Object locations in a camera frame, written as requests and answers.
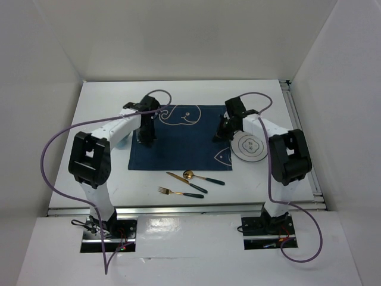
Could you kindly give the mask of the white plate with dark rim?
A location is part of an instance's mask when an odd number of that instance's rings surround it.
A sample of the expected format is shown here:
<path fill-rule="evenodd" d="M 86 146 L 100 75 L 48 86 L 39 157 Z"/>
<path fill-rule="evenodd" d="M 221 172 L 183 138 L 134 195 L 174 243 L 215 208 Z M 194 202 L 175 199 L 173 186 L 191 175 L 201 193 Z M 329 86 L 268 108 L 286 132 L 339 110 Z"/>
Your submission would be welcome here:
<path fill-rule="evenodd" d="M 267 147 L 256 136 L 238 131 L 230 142 L 233 154 L 248 163 L 256 163 L 267 157 Z"/>

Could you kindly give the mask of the blue placemat with whale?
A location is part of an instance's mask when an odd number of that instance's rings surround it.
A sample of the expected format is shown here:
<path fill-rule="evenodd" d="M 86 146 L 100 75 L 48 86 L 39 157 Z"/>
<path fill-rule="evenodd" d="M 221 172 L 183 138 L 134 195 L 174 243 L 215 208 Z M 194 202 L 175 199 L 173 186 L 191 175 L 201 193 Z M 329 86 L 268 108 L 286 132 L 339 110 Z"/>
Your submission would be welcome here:
<path fill-rule="evenodd" d="M 230 142 L 214 142 L 224 105 L 169 105 L 154 120 L 152 146 L 133 134 L 128 169 L 231 171 Z"/>

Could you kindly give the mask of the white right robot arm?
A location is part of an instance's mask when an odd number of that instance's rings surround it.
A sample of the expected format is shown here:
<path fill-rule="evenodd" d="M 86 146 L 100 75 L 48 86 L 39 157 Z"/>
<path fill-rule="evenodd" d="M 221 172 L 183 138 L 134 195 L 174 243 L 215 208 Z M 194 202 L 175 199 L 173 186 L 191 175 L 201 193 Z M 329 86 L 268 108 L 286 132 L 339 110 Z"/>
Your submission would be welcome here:
<path fill-rule="evenodd" d="M 300 129 L 283 128 L 262 117 L 273 100 L 266 94 L 251 92 L 267 98 L 263 109 L 248 110 L 241 98 L 249 92 L 225 101 L 226 112 L 220 116 L 213 141 L 232 140 L 242 131 L 256 136 L 266 145 L 268 160 L 268 199 L 261 209 L 260 227 L 267 234 L 274 233 L 287 220 L 289 206 L 300 181 L 311 172 L 312 162 L 305 135 Z"/>

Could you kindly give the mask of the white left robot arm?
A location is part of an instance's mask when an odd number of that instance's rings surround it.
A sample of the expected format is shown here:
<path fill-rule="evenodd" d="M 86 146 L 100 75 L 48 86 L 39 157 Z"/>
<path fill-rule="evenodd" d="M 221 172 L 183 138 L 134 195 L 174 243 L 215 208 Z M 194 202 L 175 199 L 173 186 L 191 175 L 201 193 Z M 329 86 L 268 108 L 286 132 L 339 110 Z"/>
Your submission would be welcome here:
<path fill-rule="evenodd" d="M 73 140 L 68 171 L 84 190 L 90 206 L 90 222 L 105 238 L 117 232 L 117 213 L 110 201 L 107 180 L 111 174 L 111 151 L 125 137 L 137 132 L 137 140 L 151 147 L 156 139 L 153 114 L 160 103 L 149 95 L 139 103 L 129 102 L 123 106 L 121 118 L 112 120 L 90 133 L 78 132 Z"/>

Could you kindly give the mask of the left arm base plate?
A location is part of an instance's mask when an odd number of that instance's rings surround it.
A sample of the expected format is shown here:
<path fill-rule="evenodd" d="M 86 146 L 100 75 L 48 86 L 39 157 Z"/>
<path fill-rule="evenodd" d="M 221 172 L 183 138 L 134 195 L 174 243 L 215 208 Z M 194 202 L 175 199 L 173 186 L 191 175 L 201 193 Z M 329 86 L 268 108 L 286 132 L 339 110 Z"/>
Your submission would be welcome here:
<path fill-rule="evenodd" d="M 104 231 L 105 251 L 113 253 L 118 247 L 120 252 L 135 252 L 136 250 L 136 219 L 122 219 L 116 223 L 116 229 L 112 232 Z M 89 218 L 84 222 L 77 219 L 71 220 L 73 226 L 83 228 L 81 253 L 101 253 L 101 230 L 91 223 Z"/>

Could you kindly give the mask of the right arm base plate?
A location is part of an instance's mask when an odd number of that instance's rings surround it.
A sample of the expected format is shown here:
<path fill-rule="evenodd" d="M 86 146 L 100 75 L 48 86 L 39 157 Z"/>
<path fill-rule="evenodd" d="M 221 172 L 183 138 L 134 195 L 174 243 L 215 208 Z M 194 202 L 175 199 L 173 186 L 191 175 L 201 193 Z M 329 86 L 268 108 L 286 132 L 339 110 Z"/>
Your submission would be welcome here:
<path fill-rule="evenodd" d="M 241 217 L 241 225 L 237 231 L 243 235 L 245 250 L 266 250 L 280 248 L 298 248 L 298 242 L 291 216 L 279 226 L 271 230 L 262 226 L 259 217 Z"/>

